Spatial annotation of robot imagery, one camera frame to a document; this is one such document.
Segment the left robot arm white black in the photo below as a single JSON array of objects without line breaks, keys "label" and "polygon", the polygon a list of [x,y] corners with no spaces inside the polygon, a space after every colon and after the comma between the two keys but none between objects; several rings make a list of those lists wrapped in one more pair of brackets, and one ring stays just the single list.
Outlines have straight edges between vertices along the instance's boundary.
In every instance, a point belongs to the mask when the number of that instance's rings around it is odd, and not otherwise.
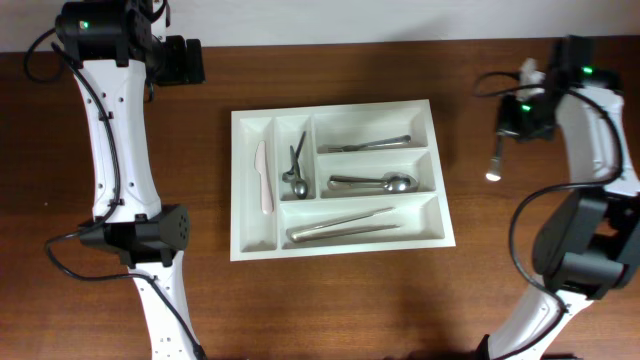
[{"label": "left robot arm white black", "polygon": [[116,255],[134,282],[155,359],[203,359],[191,325],[182,263],[190,219],[155,188],[144,105],[157,86],[205,81],[198,39],[167,35],[165,1],[70,1],[55,21],[54,51],[73,72],[93,157],[92,218],[75,236]]}]

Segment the small steel teaspoon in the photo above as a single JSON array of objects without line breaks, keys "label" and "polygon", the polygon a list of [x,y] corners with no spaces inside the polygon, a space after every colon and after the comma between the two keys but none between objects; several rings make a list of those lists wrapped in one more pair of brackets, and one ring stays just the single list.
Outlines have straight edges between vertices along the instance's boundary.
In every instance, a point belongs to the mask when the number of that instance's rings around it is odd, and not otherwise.
[{"label": "small steel teaspoon", "polygon": [[[295,151],[294,148],[290,147],[291,160],[294,157],[294,151]],[[292,184],[293,192],[298,199],[305,199],[307,197],[308,185],[306,181],[301,177],[300,167],[296,169],[296,176],[291,181],[291,184]]]},{"label": "small steel teaspoon", "polygon": [[298,145],[294,151],[294,157],[291,160],[291,163],[292,163],[291,168],[288,171],[284,172],[281,176],[281,180],[285,183],[290,183],[296,176],[296,169],[299,167],[298,160],[305,142],[305,138],[306,138],[306,132],[303,131],[299,139]]}]

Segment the steel serving tongs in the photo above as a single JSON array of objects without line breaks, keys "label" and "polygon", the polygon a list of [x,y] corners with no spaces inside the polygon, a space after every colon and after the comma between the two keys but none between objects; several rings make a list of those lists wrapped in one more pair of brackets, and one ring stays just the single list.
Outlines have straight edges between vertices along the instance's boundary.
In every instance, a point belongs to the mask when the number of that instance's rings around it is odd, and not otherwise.
[{"label": "steel serving tongs", "polygon": [[395,207],[387,207],[346,217],[334,218],[320,223],[289,228],[286,230],[286,236],[292,243],[300,244],[334,237],[396,229],[399,228],[399,225],[387,224],[345,227],[345,224],[373,218],[395,210]]}]

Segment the pink plastic knife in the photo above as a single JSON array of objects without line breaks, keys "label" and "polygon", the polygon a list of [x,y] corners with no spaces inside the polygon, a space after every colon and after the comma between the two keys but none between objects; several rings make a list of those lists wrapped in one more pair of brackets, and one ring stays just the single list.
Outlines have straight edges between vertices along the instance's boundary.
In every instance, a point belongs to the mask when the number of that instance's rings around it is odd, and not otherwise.
[{"label": "pink plastic knife", "polygon": [[265,215],[270,215],[274,211],[274,203],[268,174],[267,152],[265,141],[260,141],[257,145],[254,168],[259,174],[260,185],[260,207]]}]

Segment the steel fork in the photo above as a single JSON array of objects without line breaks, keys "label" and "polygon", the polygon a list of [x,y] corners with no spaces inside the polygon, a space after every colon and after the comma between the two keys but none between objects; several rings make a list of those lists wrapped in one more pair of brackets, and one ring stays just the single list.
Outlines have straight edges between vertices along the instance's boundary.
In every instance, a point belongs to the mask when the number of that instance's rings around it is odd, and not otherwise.
[{"label": "steel fork", "polygon": [[402,135],[387,139],[375,140],[371,142],[350,144],[350,145],[320,145],[317,148],[319,153],[342,153],[342,152],[358,152],[368,150],[378,150],[386,148],[397,148],[409,145],[412,141],[410,135]]},{"label": "steel fork", "polygon": [[490,159],[489,168],[485,174],[485,178],[491,182],[500,181],[502,178],[502,155],[504,148],[504,136],[497,135],[494,147],[494,153]]}]

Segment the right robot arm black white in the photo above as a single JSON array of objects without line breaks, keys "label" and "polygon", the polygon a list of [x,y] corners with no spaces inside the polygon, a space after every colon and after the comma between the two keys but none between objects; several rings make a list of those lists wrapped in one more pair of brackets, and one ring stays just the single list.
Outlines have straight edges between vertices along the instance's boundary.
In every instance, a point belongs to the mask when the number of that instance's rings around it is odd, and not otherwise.
[{"label": "right robot arm black white", "polygon": [[[544,359],[548,347],[582,310],[609,291],[628,285],[639,268],[639,178],[622,122],[619,75],[593,64],[593,41],[559,39],[543,71],[526,60],[510,78],[518,86],[498,90],[495,152],[486,177],[501,178],[505,139],[518,143],[564,138],[570,179],[528,195],[508,231],[510,257],[528,284],[506,322],[485,335],[477,359]],[[516,224],[543,195],[567,192],[536,235],[534,272],[517,256]]]}]

